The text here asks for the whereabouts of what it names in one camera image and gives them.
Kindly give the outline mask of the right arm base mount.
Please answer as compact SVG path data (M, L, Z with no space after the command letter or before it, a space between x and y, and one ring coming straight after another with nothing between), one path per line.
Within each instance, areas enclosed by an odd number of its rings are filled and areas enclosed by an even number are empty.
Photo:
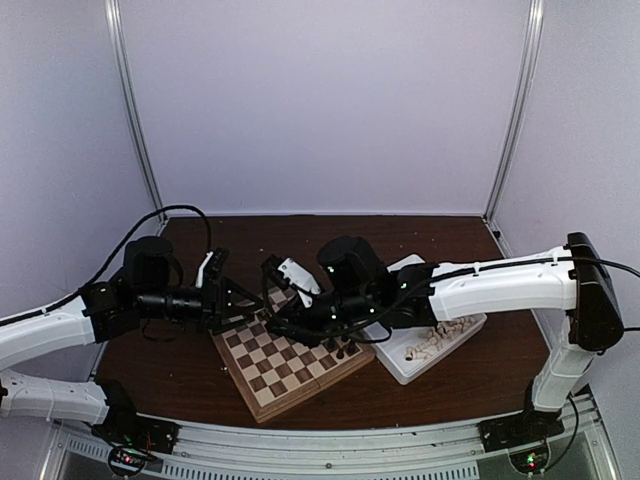
M565 431L560 412L526 408L519 413L481 421L480 439L486 452L510 449L543 441Z

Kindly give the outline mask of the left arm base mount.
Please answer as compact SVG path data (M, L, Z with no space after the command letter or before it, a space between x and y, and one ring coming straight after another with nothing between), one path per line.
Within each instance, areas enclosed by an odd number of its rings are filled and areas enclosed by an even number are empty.
M109 416L102 424L91 426L95 436L111 444L133 447L143 453L162 454L173 452L179 429L174 422L127 412Z

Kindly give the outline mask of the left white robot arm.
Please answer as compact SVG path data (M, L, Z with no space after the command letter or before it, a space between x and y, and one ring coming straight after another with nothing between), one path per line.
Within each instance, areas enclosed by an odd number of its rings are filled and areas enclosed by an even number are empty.
M250 320L264 302L222 273L229 256L206 254L194 285L172 284L183 270L172 244L146 236L128 243L122 267L107 281L89 282L54 304L1 321L1 414L76 420L106 427L123 444L137 442L144 424L115 381L70 383L20 376L13 366L73 346L110 341L145 322L224 333Z

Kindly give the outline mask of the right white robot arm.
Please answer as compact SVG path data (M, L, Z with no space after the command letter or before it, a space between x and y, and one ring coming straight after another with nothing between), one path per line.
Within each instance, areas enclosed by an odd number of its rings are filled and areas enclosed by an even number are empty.
M607 271L588 236L571 233L546 252L467 264L409 263L385 266L362 237L342 236L325 244L316 261L330 281L291 258L275 271L299 295L283 308L278 324L286 336L309 346L347 337L377 324L387 333L434 327L464 317L532 309L564 313L564 338L531 381L523 411L513 419L519 440L535 440L558 418L569 393L593 358L616 345L625 327Z

